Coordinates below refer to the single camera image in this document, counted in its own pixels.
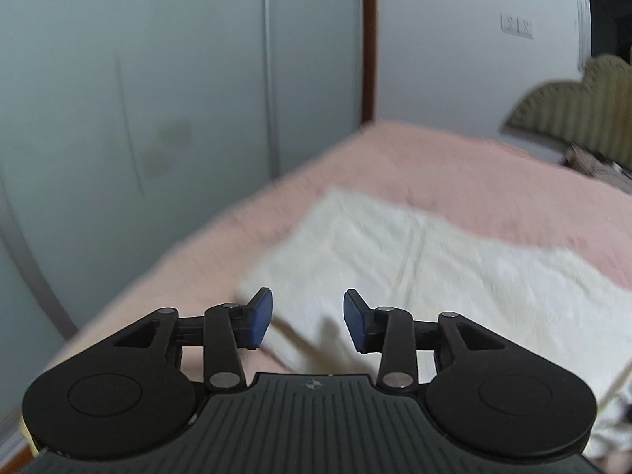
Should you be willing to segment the white cream pants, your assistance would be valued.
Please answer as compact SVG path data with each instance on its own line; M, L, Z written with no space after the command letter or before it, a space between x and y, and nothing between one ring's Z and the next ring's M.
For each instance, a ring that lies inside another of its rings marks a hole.
M290 237L241 280L267 287L273 323L263 344L296 372L375 373L344 326L343 296L419 320L453 310L567 368L593 390L598 416L585 453L631 446L631 293L559 247L519 246L469 233L429 213L330 190Z

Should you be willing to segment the pink floral bed blanket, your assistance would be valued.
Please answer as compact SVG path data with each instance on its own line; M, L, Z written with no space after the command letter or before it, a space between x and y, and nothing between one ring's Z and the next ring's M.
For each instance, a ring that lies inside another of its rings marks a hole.
M470 232L574 250L631 284L631 199L503 143L382 122L295 169L179 242L59 353L86 349L149 311L184 316L235 296L245 272L333 187L438 215Z

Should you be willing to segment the pale green wardrobe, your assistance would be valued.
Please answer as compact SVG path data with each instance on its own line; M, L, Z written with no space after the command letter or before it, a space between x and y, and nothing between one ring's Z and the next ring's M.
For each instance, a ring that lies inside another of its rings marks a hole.
M161 255L358 127L362 0L1 0L1 412Z

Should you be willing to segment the grey brown pillow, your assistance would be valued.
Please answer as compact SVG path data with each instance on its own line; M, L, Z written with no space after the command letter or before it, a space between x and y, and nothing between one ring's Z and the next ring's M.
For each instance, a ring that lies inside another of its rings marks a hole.
M564 151L563 166L585 177L595 179L623 192L631 193L631 172L606 158L593 155L583 148L572 145Z

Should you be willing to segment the olive green padded headboard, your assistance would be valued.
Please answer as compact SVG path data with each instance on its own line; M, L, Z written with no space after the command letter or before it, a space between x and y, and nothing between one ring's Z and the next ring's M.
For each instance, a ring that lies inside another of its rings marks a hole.
M543 134L631 167L631 65L591 58L580 81L552 81L526 94L507 127Z

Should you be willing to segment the white wall socket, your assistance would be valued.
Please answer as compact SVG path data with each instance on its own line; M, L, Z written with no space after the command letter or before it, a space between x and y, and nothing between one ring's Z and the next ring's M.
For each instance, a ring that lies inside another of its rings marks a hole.
M521 38L532 40L534 38L534 24L530 19L518 18L516 24L516 33Z
M501 14L500 27L502 32L512 34L512 36L519 34L519 20L514 15Z

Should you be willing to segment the brown wooden door frame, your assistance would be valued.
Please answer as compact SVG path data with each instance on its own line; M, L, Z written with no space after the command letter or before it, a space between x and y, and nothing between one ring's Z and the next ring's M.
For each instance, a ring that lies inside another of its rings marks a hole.
M375 116L378 0L362 0L362 109L361 123Z

